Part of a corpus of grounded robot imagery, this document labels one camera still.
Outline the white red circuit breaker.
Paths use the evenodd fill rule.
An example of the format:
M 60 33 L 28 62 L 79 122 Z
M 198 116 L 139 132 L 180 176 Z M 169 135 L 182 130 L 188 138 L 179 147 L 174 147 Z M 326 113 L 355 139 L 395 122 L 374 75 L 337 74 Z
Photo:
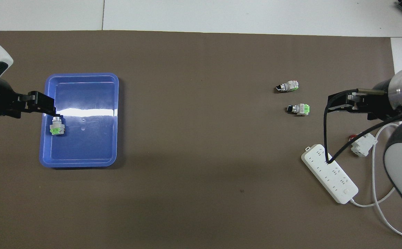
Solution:
M 377 142 L 378 140 L 375 136 L 367 133 L 351 144 L 351 151 L 359 157 L 366 157 Z

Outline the selector switch white block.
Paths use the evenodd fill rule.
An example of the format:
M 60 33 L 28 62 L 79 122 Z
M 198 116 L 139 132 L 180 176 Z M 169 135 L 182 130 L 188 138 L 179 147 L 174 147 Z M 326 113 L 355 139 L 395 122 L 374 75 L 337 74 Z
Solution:
M 277 92 L 291 92 L 299 88 L 299 82 L 295 80 L 287 81 L 286 83 L 279 84 L 275 87 Z

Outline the selector switch orange green block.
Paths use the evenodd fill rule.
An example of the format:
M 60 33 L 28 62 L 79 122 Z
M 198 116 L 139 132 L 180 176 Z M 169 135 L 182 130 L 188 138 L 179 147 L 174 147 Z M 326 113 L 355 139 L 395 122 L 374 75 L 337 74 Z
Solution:
M 49 132 L 53 136 L 65 134 L 65 125 L 63 124 L 60 116 L 55 116 L 52 118 L 52 124 L 49 126 Z

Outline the blue plastic tray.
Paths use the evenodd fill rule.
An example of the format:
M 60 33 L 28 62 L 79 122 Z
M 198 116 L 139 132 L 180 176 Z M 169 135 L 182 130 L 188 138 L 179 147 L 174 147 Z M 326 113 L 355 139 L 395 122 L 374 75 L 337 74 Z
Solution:
M 54 74 L 45 95 L 55 100 L 65 134 L 49 132 L 52 116 L 41 122 L 40 163 L 47 168 L 108 167 L 117 157 L 119 79 L 113 73 Z

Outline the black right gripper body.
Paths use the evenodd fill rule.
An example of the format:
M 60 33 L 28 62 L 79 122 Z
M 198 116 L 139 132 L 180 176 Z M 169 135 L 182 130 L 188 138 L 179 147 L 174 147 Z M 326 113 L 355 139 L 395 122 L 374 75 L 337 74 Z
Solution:
M 387 120 L 393 118 L 397 115 L 402 114 L 402 105 L 398 107 L 392 107 L 388 98 L 388 88 L 390 85 L 389 80 L 385 80 L 376 84 L 373 90 L 382 90 L 385 93 L 383 95 L 371 95 L 368 100 L 368 106 L 370 107 L 370 112 L 367 115 L 367 120 Z

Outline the white power strip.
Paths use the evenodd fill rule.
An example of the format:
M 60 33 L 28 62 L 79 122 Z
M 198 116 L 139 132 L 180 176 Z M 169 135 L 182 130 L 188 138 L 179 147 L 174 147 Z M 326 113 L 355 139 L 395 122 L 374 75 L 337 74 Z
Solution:
M 321 144 L 306 147 L 301 155 L 302 161 L 335 202 L 347 204 L 358 193 L 358 187 L 336 161 L 327 163 L 326 159 L 330 157 Z

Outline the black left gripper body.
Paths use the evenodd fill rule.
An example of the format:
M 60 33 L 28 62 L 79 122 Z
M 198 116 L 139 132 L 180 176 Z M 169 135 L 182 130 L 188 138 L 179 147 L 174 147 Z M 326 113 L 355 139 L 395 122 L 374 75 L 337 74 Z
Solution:
M 14 109 L 14 103 L 19 101 L 20 96 L 22 94 L 16 93 L 7 81 L 0 79 L 0 116 L 20 119 L 21 111 Z

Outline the brown table mat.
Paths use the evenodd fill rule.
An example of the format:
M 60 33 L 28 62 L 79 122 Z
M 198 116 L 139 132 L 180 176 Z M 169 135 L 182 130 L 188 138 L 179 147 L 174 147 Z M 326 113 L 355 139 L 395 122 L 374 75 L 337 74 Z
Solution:
M 0 117 L 0 249 L 402 249 L 301 160 L 329 95 L 395 74 L 390 38 L 0 31 L 0 45 L 19 93 L 57 73 L 120 84 L 107 168 L 43 167 L 41 115 Z M 300 103 L 309 115 L 286 112 Z

